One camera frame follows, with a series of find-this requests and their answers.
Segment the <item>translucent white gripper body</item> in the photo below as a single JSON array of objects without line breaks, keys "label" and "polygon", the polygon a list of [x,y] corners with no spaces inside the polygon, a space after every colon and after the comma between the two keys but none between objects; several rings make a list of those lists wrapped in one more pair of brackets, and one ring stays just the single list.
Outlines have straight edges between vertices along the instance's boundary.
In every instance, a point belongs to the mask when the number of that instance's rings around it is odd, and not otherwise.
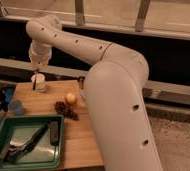
[{"label": "translucent white gripper body", "polygon": [[50,45],[32,42],[29,48],[29,58],[34,70],[40,70],[48,65],[52,57],[52,47]]}]

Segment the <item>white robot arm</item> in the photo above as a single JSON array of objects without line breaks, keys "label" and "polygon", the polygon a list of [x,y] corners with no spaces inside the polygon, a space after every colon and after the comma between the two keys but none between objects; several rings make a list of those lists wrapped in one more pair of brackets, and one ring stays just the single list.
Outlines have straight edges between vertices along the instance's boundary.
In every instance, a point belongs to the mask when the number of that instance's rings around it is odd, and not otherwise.
[{"label": "white robot arm", "polygon": [[163,171],[142,89],[149,67],[139,52],[119,44],[62,30],[59,18],[31,19],[29,57],[46,65],[60,49],[91,65],[84,99],[106,171]]}]

